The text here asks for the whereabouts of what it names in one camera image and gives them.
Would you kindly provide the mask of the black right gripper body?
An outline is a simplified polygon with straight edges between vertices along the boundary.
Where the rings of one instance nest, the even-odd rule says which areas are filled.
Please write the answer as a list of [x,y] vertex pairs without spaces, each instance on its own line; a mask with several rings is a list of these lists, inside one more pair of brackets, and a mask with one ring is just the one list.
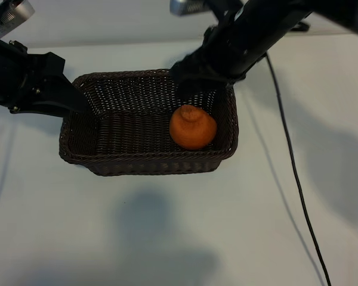
[[248,1],[199,49],[208,79],[238,81],[305,17],[304,1]]

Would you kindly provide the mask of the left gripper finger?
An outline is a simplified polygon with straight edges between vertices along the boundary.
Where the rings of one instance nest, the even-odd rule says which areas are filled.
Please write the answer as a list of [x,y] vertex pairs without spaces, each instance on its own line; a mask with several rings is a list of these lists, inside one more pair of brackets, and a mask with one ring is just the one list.
[[54,117],[66,117],[70,113],[84,113],[87,111],[87,103],[75,104],[73,107],[60,107],[51,104],[17,104],[18,113],[43,114]]
[[64,76],[48,76],[40,81],[32,105],[51,104],[60,107],[73,107],[75,104],[83,104],[88,101],[80,91]]

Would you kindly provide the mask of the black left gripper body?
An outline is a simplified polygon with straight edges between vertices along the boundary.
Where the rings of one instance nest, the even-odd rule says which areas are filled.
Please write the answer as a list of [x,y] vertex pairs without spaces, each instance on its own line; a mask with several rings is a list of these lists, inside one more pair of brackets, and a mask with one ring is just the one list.
[[65,60],[58,55],[28,54],[20,42],[0,40],[0,106],[18,114],[17,104],[32,104],[40,81],[48,76],[64,76]]

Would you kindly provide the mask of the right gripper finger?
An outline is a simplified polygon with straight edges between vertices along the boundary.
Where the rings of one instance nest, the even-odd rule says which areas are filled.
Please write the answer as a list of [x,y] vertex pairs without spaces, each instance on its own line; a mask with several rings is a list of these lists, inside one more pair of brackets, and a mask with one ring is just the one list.
[[211,74],[195,74],[193,76],[193,93],[199,94],[211,90],[223,89],[230,84],[230,79]]
[[195,56],[187,55],[177,61],[169,70],[169,74],[176,84],[177,97],[182,100],[187,100],[202,91],[198,64]]

